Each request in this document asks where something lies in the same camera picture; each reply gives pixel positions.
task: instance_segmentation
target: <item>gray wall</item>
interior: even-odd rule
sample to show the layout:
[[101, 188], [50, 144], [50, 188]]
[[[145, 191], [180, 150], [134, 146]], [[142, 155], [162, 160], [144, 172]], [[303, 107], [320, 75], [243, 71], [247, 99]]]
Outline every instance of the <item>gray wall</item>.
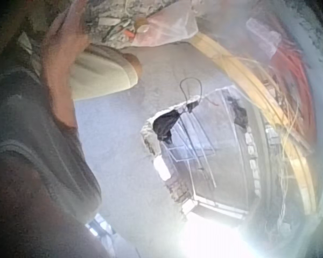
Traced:
[[[140, 130], [156, 112], [184, 101], [183, 78], [200, 79], [204, 94], [231, 83], [188, 44], [129, 52], [143, 64], [140, 82], [131, 90], [76, 102], [80, 139], [102, 188], [101, 215], [142, 258], [182, 257], [180, 207], [155, 171]], [[189, 83], [189, 91], [196, 95], [199, 88]]]

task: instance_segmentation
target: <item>electrical wire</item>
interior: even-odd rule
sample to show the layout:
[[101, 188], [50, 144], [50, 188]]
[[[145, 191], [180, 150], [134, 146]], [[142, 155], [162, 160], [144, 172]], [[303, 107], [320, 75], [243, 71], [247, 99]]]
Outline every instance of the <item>electrical wire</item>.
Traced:
[[299, 112], [299, 100], [297, 99], [297, 109], [296, 109], [296, 114], [294, 115], [293, 121], [291, 123], [291, 126], [287, 129], [286, 135], [282, 141], [282, 155], [281, 155], [281, 164], [282, 164], [282, 169], [280, 170], [280, 187], [282, 191], [282, 206], [281, 206], [281, 211], [279, 218], [277, 220], [277, 228], [278, 231], [280, 230], [281, 224], [285, 218], [285, 213], [286, 213], [286, 195], [288, 192], [288, 187], [289, 187], [289, 178], [288, 178], [288, 171], [287, 168], [285, 167], [285, 145], [286, 142], [288, 141], [288, 138], [290, 136], [290, 133], [294, 127], [294, 124], [297, 120], [297, 115]]
[[184, 92], [184, 89], [182, 87], [182, 84], [186, 81], [186, 80], [189, 80], [189, 79], [193, 79], [193, 80], [196, 80], [198, 83], [199, 83], [199, 86], [200, 86], [200, 98], [199, 98], [199, 102], [198, 104], [200, 104], [201, 102], [201, 99], [202, 99], [202, 91], [203, 91], [203, 88], [202, 88], [202, 83], [199, 79], [195, 78], [195, 77], [187, 77], [187, 78], [184, 78], [183, 80], [180, 81], [179, 83], [179, 88], [181, 89], [183, 95], [184, 95], [184, 98], [185, 98], [185, 106], [183, 107], [183, 111], [181, 114], [183, 114], [185, 112], [185, 108], [186, 106], [188, 105], [188, 98], [187, 98], [187, 95], [185, 94]]

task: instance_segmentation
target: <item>wooden beam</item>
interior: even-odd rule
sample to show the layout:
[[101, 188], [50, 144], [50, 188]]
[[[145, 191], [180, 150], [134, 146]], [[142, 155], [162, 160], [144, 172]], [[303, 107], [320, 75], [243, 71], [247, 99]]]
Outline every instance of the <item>wooden beam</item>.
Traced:
[[[271, 126], [274, 128], [278, 126], [289, 128], [291, 126], [292, 122], [288, 120], [287, 114], [284, 113], [257, 76], [239, 58], [233, 56], [219, 43], [200, 32], [189, 42], [202, 54], [210, 58], [248, 95]], [[297, 179], [304, 213], [306, 215], [314, 213], [316, 211], [315, 192], [307, 159], [301, 149], [294, 145], [287, 135], [283, 134], [280, 138]]]

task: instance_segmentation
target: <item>white plastic sheet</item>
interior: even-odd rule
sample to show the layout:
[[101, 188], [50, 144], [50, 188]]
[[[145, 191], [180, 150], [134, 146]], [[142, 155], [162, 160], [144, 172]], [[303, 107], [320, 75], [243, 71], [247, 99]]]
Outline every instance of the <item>white plastic sheet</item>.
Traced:
[[198, 32], [191, 1], [181, 0], [148, 18], [150, 28], [137, 33], [132, 46], [155, 47], [191, 38]]

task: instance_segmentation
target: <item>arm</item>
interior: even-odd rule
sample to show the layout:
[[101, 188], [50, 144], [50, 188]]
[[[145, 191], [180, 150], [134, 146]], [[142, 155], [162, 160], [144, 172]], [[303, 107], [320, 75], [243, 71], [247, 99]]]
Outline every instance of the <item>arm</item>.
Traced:
[[20, 157], [0, 157], [0, 257], [109, 257]]
[[77, 128], [69, 75], [76, 57], [89, 45], [83, 32], [82, 14], [86, 0], [76, 0], [58, 16], [43, 42], [42, 81], [50, 90], [55, 118], [69, 128]]

